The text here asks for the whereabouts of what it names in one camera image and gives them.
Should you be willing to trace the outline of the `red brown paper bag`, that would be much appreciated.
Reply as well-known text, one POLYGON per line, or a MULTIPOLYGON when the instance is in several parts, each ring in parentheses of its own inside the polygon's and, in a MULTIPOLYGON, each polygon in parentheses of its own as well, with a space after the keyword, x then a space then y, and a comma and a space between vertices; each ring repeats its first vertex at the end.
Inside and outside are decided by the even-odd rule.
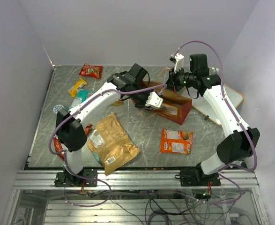
POLYGON ((171 120, 179 125, 182 125, 191 110, 192 100, 188 97, 183 97, 180 94, 178 94, 172 90, 169 90, 169 89, 165 89, 163 91, 161 98, 163 98, 163 100, 164 100, 162 107, 163 107, 163 105, 172 105, 177 108, 178 114, 176 116, 164 113, 161 110, 162 107, 159 109, 152 108, 152 110, 141 109, 142 112, 158 114, 161 117, 164 117, 164 118, 171 120))

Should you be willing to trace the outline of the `tan paper chips bag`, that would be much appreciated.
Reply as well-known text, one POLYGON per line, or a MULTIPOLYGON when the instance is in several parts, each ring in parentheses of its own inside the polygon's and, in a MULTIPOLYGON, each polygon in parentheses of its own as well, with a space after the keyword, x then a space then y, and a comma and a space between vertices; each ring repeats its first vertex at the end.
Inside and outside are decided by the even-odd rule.
POLYGON ((114 113, 96 124, 87 146, 94 157, 100 160, 106 176, 130 162, 141 151, 132 143, 114 113))

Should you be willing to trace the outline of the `orange Kettle chips bag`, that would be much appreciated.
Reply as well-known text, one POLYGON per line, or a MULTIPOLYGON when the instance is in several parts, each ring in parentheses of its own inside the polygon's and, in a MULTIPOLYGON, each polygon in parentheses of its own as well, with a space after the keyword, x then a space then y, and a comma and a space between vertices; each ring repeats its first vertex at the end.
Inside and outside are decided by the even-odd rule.
POLYGON ((178 110, 176 107, 172 106, 172 105, 163 105, 163 107, 161 108, 161 110, 164 113, 170 114, 170 115, 174 115, 176 116, 178 114, 178 110))

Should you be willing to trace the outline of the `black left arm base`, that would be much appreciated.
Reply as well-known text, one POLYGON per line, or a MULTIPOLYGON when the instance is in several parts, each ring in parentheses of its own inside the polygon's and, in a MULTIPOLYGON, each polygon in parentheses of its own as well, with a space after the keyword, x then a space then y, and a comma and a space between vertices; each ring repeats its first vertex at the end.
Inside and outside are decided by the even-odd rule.
POLYGON ((54 181, 55 187, 96 187, 97 186, 97 172, 90 169, 82 169, 79 172, 79 176, 86 179, 78 178, 77 176, 71 175, 66 169, 63 172, 58 172, 54 181))

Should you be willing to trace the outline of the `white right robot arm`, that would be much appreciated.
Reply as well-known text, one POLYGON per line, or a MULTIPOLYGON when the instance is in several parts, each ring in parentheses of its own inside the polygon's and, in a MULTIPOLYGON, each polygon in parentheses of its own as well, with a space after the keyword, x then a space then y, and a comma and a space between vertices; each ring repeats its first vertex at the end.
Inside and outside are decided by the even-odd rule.
POLYGON ((225 139, 217 146, 216 153, 200 163, 200 170, 194 173, 198 185, 210 181, 210 175, 225 166, 236 166, 236 162, 256 157, 255 147, 260 137, 257 128, 251 128, 239 115, 230 101, 221 78, 210 73, 205 54, 193 54, 189 57, 190 70, 183 69, 184 56, 180 53, 170 57, 174 67, 169 71, 168 88, 180 91, 182 88, 194 88, 197 96, 203 97, 211 106, 223 128, 225 139))

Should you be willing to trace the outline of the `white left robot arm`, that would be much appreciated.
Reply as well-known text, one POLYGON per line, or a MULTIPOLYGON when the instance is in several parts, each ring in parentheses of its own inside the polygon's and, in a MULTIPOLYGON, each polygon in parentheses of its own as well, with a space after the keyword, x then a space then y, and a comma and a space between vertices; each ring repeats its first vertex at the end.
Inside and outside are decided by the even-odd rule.
POLYGON ((158 109, 162 106, 162 92, 156 86, 140 85, 146 69, 134 64, 129 71, 115 73, 108 77, 102 87, 79 105, 70 110, 61 109, 56 117, 54 135, 62 145, 59 153, 64 155, 64 183, 78 186, 83 182, 82 148, 87 142, 85 128, 88 122, 113 102, 128 96, 144 109, 158 109))

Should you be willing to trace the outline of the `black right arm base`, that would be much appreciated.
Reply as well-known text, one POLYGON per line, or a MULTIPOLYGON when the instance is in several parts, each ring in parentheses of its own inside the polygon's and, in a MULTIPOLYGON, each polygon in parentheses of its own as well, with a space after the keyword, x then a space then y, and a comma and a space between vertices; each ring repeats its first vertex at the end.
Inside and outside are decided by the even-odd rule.
POLYGON ((175 178, 180 180, 182 187, 203 187, 208 186, 211 182, 212 186, 220 186, 221 182, 217 173, 205 175, 202 171, 201 164, 184 168, 175 175, 175 178))

